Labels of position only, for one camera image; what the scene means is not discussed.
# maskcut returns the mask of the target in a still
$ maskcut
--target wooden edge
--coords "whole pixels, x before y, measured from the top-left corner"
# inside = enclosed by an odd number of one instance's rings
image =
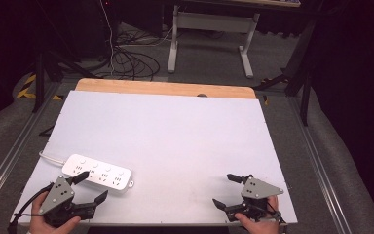
[[[93,91],[123,94],[148,94],[193,96],[206,95],[211,98],[256,98],[250,87],[182,84],[167,82],[102,80],[83,78],[78,81],[76,91]]]

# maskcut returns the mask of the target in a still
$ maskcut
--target power strip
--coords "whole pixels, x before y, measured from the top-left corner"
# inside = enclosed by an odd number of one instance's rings
[[[79,154],[71,155],[62,167],[62,172],[76,176],[81,172],[90,172],[86,181],[125,193],[133,186],[132,174],[129,169],[101,162]]]

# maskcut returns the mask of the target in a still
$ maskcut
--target white cable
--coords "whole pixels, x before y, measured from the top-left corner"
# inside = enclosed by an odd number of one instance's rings
[[[111,69],[111,76],[112,76],[112,73],[115,70],[114,64],[113,64],[113,59],[112,59],[114,57],[114,47],[112,46],[112,28],[111,28],[111,25],[109,24],[108,16],[107,16],[107,13],[105,12],[104,5],[102,4],[102,0],[99,0],[99,4],[101,5],[102,11],[104,12],[105,20],[107,21],[108,28],[110,29],[110,40],[109,40],[110,41],[110,48],[111,48],[110,65],[112,67],[112,69]]]
[[[45,158],[45,159],[48,159],[48,160],[50,160],[50,161],[52,161],[52,162],[55,162],[55,163],[61,164],[61,165],[64,165],[64,164],[65,164],[65,161],[61,161],[61,160],[58,160],[58,159],[54,159],[54,158],[51,158],[51,157],[45,155],[45,154],[42,152],[42,150],[39,151],[39,156],[41,156],[41,157],[43,157],[43,158]]]
[[[163,38],[163,41],[159,42],[158,44],[155,44],[155,45],[122,45],[122,46],[119,46],[119,47],[135,47],[135,46],[158,46],[160,44],[162,44],[164,41],[167,40],[169,34],[172,32],[172,28],[168,31],[167,35],[165,38]],[[145,41],[147,39],[153,39],[153,38],[145,38],[145,39],[139,39],[139,40],[136,40],[135,42],[137,41]]]

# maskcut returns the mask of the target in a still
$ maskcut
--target metal frame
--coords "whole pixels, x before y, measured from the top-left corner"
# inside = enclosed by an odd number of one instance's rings
[[[254,14],[253,18],[238,18],[215,16],[206,14],[183,13],[178,12],[179,6],[174,6],[172,16],[172,39],[169,50],[168,69],[169,73],[175,71],[175,62],[177,59],[177,31],[178,28],[191,28],[201,30],[217,30],[228,32],[247,33],[244,46],[239,46],[239,53],[247,78],[253,78],[250,61],[248,60],[248,48],[253,38],[254,30],[259,19],[259,14]]]
[[[0,190],[4,185],[6,179],[8,178],[9,174],[11,173],[13,167],[15,166],[15,163],[17,162],[18,158],[20,157],[22,150],[26,146],[33,129],[35,128],[36,124],[38,123],[40,117],[42,116],[45,110],[45,107],[51,101],[51,97],[53,97],[56,94],[56,90],[58,89],[59,85],[59,82],[53,82],[50,84],[45,94],[46,98],[42,102],[41,108],[39,108],[36,112],[31,114],[31,116],[26,122],[25,127],[23,127],[11,150],[8,152],[7,156],[0,165]]]
[[[336,191],[333,188],[333,185],[330,182],[329,177],[327,176],[327,172],[324,168],[323,163],[321,162],[320,155],[318,154],[318,150],[315,146],[314,140],[312,139],[311,132],[309,128],[302,122],[302,120],[297,117],[300,111],[298,101],[296,97],[289,97],[288,101],[293,110],[294,115],[296,115],[297,122],[306,141],[306,145],[308,146],[309,159],[312,163],[312,167],[314,168],[315,174],[317,176],[318,184],[320,185],[324,200],[326,201],[330,214],[333,217],[336,229],[340,234],[352,233],[351,227],[348,224],[348,221],[339,203]]]

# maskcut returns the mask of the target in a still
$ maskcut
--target white board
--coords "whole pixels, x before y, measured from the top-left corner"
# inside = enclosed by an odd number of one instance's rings
[[[243,200],[243,185],[226,174],[252,174],[282,188],[282,216],[297,222],[257,99],[72,91],[44,154],[81,154],[132,171],[133,188],[109,193],[94,219],[84,221],[92,225],[234,225],[212,202]],[[60,175],[60,166],[40,159],[16,212]],[[72,188],[75,203],[104,191],[84,182]]]

